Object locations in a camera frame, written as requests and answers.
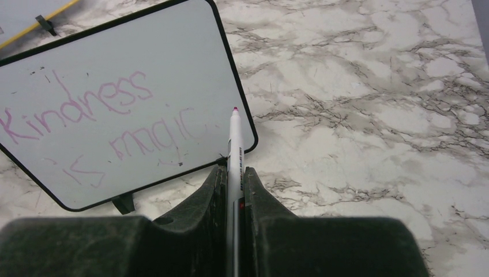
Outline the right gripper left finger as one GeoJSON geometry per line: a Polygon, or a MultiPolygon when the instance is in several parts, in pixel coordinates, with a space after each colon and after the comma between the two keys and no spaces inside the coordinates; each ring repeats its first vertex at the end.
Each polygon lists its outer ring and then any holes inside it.
{"type": "Polygon", "coordinates": [[[2,276],[224,276],[226,169],[164,215],[24,218],[1,230],[2,276]]]}

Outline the magenta capped whiteboard marker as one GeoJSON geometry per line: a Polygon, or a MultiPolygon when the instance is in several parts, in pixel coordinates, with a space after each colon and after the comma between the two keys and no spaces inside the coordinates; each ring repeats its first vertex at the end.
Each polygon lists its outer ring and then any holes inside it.
{"type": "Polygon", "coordinates": [[[237,107],[230,119],[227,158],[227,276],[243,276],[245,242],[245,196],[243,184],[243,139],[241,118],[237,107]]]}

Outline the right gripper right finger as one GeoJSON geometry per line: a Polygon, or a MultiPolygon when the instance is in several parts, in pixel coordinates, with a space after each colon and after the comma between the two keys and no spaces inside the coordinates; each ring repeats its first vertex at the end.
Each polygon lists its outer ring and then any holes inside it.
{"type": "Polygon", "coordinates": [[[244,174],[247,276],[428,276],[405,224],[387,217],[300,217],[244,174]]]}

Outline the black-framed whiteboard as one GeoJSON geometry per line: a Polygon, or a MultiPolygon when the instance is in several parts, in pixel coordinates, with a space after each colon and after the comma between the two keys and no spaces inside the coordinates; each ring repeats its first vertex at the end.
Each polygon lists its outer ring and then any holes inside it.
{"type": "Polygon", "coordinates": [[[68,211],[216,164],[237,107],[214,1],[166,1],[1,61],[1,151],[68,211]]]}

